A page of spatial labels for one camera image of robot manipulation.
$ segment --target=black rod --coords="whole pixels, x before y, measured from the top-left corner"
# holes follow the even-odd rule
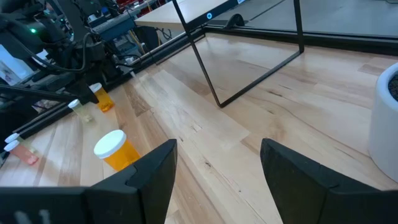
[[[187,24],[185,23],[185,19],[184,19],[184,17],[182,16],[182,13],[181,13],[180,7],[178,6],[177,0],[173,0],[173,5],[174,5],[174,8],[175,8],[175,10],[176,10],[176,12],[177,12],[177,14],[178,14],[180,20],[181,20],[182,27],[184,28],[185,33],[187,34],[188,40],[189,40],[189,42],[191,43],[193,52],[195,53],[195,55],[196,55],[196,57],[197,57],[197,59],[198,59],[200,68],[201,68],[203,74],[205,75],[207,84],[208,84],[209,87],[210,87],[210,90],[211,90],[211,93],[213,94],[214,100],[216,101],[216,104],[217,104],[219,107],[221,107],[221,104],[220,104],[220,101],[218,100],[216,91],[214,90],[213,84],[211,83],[210,78],[209,78],[209,75],[207,74],[205,65],[203,64],[203,61],[201,60],[201,57],[200,57],[200,54],[199,54],[199,51],[198,51],[198,49],[197,49],[197,47],[196,47],[196,45],[195,45],[195,40],[192,38],[191,33],[190,33],[190,30],[187,29]]]
[[[73,95],[63,95],[58,93],[52,93],[42,90],[33,90],[29,88],[21,88],[9,85],[0,84],[0,93],[8,93],[15,95],[23,95],[23,96],[36,96],[45,100],[54,100],[61,102],[70,102],[72,100],[77,99],[77,96]]]

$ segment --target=wooden table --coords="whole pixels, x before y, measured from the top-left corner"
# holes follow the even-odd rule
[[[295,45],[207,33],[197,43],[219,96],[229,97],[297,50]],[[397,57],[306,47],[305,52],[223,109],[212,98],[191,48],[137,74],[110,93],[116,106],[97,123],[73,114],[29,141],[40,161],[14,156],[1,186],[92,185],[114,173],[93,154],[120,128],[141,154],[178,140],[166,223],[282,223],[262,172],[262,138],[272,138],[381,190],[398,184],[368,153],[374,84]]]
[[[186,23],[191,22],[226,1],[228,0],[177,0]],[[172,1],[136,19],[135,22],[139,26],[184,30]]]

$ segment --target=black wire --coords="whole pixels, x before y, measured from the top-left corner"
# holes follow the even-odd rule
[[[17,44],[19,44],[31,57],[38,60],[42,64],[46,65],[48,68],[53,68],[53,69],[60,70],[63,72],[82,72],[86,69],[85,68],[86,67],[86,44],[87,44],[87,38],[91,35],[91,33],[87,33],[83,38],[83,65],[79,69],[63,68],[63,67],[59,67],[57,65],[48,63],[46,60],[41,59],[35,53],[31,52],[21,41],[18,40],[18,38],[16,36],[14,36],[13,33],[10,33],[10,35],[17,42]]]

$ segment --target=white pot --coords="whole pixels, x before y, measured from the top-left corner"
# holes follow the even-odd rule
[[[369,153],[376,165],[398,182],[398,102],[388,90],[388,84],[396,71],[398,63],[385,70],[376,83]]]

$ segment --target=black bracket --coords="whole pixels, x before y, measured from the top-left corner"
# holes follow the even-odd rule
[[[244,26],[244,20],[242,15],[240,14],[235,14],[229,18],[228,22],[226,25],[223,27],[223,29],[230,29],[233,26]]]

